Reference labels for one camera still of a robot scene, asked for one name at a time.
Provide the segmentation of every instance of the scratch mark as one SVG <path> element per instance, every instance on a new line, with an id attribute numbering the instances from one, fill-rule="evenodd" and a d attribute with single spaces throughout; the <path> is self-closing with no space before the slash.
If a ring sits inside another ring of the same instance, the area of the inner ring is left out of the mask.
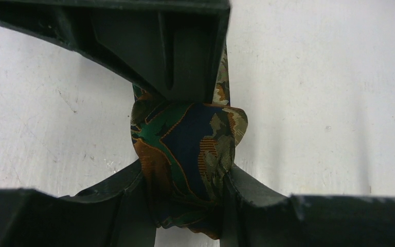
<path id="1" fill-rule="evenodd" d="M 22 180 L 20 179 L 19 174 L 18 174 L 17 171 L 16 171 L 16 168 L 14 167 L 13 160 L 10 160 L 10 163 L 11 163 L 11 168 L 13 168 L 13 171 L 14 171 L 14 173 L 16 174 L 17 180 L 19 181 L 19 183 L 20 183 L 22 186 L 25 186 L 25 184 L 24 184 L 24 183 L 22 182 Z"/>
<path id="2" fill-rule="evenodd" d="M 61 91 L 60 91 L 60 90 L 58 90 L 58 93 L 60 94 L 60 97 L 64 100 L 64 102 L 66 102 L 66 104 L 69 106 L 69 108 L 76 114 L 78 111 L 75 111 L 75 110 L 72 108 L 72 106 L 70 105 L 69 101 L 67 101 L 67 100 L 63 97 L 63 95 L 61 94 Z"/>
<path id="3" fill-rule="evenodd" d="M 2 93 L 0 93 L 2 99 L 5 101 L 5 103 L 7 104 L 7 106 L 13 111 L 13 113 L 16 115 L 16 117 L 23 123 L 23 125 L 25 126 L 25 128 L 29 131 L 29 133 L 31 133 L 32 136 L 34 136 L 34 138 L 40 142 L 40 144 L 48 151 L 48 153 L 52 154 L 52 156 L 54 157 L 53 161 L 56 163 L 57 162 L 57 156 L 52 153 L 47 147 L 46 145 L 39 140 L 39 138 L 31 131 L 31 129 L 29 128 L 29 126 L 22 120 L 22 118 L 20 118 L 20 116 L 15 112 L 14 108 L 10 107 L 10 104 L 8 103 L 7 99 L 2 95 Z"/>

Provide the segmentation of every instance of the patterned necktie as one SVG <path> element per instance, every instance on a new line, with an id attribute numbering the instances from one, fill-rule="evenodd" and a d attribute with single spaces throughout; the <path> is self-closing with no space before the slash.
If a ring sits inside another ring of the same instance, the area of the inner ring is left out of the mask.
<path id="1" fill-rule="evenodd" d="M 230 106 L 226 49 L 212 104 L 169 102 L 133 89 L 131 137 L 155 224 L 219 239 L 223 176 L 247 128 L 244 111 Z"/>

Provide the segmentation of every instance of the camouflage pattern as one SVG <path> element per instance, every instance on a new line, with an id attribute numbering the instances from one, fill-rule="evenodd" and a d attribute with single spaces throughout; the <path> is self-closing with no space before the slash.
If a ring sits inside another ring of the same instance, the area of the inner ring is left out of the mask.
<path id="1" fill-rule="evenodd" d="M 154 222 L 218 239 L 223 176 L 247 128 L 244 111 L 229 106 L 226 49 L 213 104 L 168 102 L 133 88 L 131 137 Z"/>

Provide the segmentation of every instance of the white surface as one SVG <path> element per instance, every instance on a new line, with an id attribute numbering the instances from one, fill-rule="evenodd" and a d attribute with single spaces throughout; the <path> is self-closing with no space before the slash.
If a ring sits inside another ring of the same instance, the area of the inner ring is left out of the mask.
<path id="1" fill-rule="evenodd" d="M 236 163 L 290 193 L 395 196 L 395 1 L 233 1 Z M 74 195 L 136 159 L 131 85 L 0 28 L 0 187 Z M 171 228 L 156 246 L 218 246 Z"/>

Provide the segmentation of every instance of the white wall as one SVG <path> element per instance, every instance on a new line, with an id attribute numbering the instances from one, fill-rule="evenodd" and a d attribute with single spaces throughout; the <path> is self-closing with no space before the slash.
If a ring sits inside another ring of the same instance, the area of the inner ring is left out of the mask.
<path id="1" fill-rule="evenodd" d="M 236 163 L 285 194 L 395 196 L 395 1 L 232 1 Z M 136 159 L 131 85 L 0 28 L 0 187 L 74 195 Z M 171 228 L 157 246 L 218 246 Z"/>

